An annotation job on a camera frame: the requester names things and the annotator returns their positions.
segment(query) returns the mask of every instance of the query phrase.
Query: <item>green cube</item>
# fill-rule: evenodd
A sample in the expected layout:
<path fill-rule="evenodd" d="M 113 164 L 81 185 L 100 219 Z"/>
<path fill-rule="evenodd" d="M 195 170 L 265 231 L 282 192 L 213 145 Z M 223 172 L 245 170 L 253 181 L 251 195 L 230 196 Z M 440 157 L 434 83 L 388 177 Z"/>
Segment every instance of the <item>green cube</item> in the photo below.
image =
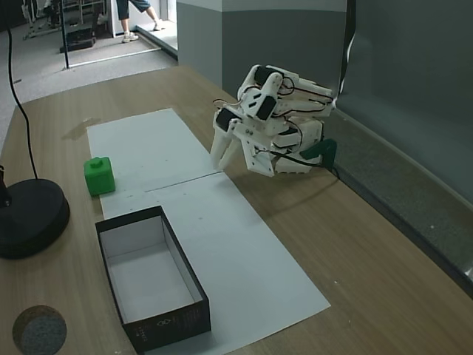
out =
<path fill-rule="evenodd" d="M 109 158 L 93 158 L 86 161 L 84 175 L 91 196 L 115 191 L 115 179 Z"/>

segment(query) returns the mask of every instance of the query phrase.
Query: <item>robotic arm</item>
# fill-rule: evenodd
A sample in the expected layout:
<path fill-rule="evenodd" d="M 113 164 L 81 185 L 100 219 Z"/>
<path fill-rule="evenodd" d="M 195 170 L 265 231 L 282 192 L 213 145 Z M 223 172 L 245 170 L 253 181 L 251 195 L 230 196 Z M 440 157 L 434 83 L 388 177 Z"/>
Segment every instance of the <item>robotic arm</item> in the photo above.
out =
<path fill-rule="evenodd" d="M 269 177 L 333 168 L 336 142 L 324 140 L 323 123 L 335 106 L 332 90 L 277 67 L 256 65 L 238 90 L 236 104 L 214 116 L 211 158 L 224 169 L 242 146 L 247 167 Z"/>

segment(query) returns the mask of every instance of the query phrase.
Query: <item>sneaker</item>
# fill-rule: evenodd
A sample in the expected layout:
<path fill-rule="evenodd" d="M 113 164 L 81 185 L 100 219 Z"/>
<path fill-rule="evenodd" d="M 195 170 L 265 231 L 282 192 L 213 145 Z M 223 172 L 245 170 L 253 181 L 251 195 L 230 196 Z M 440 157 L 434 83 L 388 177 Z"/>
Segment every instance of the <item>sneaker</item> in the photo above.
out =
<path fill-rule="evenodd" d="M 125 34 L 121 43 L 129 43 L 129 42 L 136 41 L 137 39 L 140 39 L 140 37 L 135 35 L 133 32 L 130 32 L 128 35 Z"/>
<path fill-rule="evenodd" d="M 161 20 L 159 20 L 158 22 L 154 24 L 153 31 L 161 31 L 161 30 L 164 30 L 164 24 Z"/>

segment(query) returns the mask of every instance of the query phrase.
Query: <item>open box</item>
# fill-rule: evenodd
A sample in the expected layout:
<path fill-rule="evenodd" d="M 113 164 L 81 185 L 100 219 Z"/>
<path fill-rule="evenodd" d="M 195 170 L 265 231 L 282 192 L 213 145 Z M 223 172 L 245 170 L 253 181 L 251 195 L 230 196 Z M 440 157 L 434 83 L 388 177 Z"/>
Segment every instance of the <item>open box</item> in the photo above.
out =
<path fill-rule="evenodd" d="M 211 330 L 208 298 L 161 207 L 95 226 L 115 306 L 137 353 Z"/>

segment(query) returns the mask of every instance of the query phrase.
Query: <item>person's leg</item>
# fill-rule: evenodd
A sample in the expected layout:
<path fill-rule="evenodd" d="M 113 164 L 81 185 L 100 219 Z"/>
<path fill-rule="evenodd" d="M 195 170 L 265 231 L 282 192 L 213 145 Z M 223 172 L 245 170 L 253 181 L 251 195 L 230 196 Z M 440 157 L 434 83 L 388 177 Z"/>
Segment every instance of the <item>person's leg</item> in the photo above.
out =
<path fill-rule="evenodd" d="M 125 33 L 129 33 L 130 32 L 129 19 L 125 18 L 124 20 L 121 20 L 120 22 L 121 22 L 121 27 L 123 28 L 123 31 Z"/>
<path fill-rule="evenodd" d="M 130 14 L 128 0 L 117 0 L 117 9 L 118 18 L 120 19 L 121 27 L 123 28 L 123 32 L 125 33 L 122 42 L 128 43 L 131 41 L 136 41 L 138 39 L 138 36 L 134 33 L 131 33 L 129 27 Z"/>
<path fill-rule="evenodd" d="M 154 22 L 153 31 L 159 31 L 163 29 L 162 21 L 157 17 L 156 11 L 153 6 L 149 3 L 148 0 L 130 0 L 132 4 L 137 8 L 141 13 L 146 13 Z"/>

